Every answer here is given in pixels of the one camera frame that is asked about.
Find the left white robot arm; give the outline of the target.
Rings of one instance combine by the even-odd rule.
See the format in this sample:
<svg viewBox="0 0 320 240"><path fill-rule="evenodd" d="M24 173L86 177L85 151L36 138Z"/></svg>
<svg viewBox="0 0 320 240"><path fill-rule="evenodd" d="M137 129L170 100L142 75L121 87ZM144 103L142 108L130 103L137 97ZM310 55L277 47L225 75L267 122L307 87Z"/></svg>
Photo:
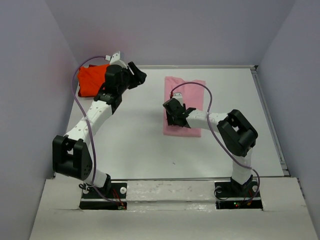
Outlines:
<svg viewBox="0 0 320 240"><path fill-rule="evenodd" d="M94 97L89 110L65 135L52 141L52 168L55 173L83 181L93 187L97 196L110 194L111 176L97 168L93 137L122 102L126 90L142 85L147 78L134 62L126 67L110 64L106 67L104 82Z"/></svg>

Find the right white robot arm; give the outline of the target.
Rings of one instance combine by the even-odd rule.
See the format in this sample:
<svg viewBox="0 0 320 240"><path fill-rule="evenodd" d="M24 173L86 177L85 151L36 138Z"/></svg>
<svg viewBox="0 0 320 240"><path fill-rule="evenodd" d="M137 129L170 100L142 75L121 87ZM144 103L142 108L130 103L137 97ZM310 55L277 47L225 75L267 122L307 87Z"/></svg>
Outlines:
<svg viewBox="0 0 320 240"><path fill-rule="evenodd" d="M231 192L235 196L246 193L253 180L251 158L258 132L245 116L237 109L229 113L209 113L194 107L186 108L175 97L167 100L163 107L169 126L212 132L233 161L229 187Z"/></svg>

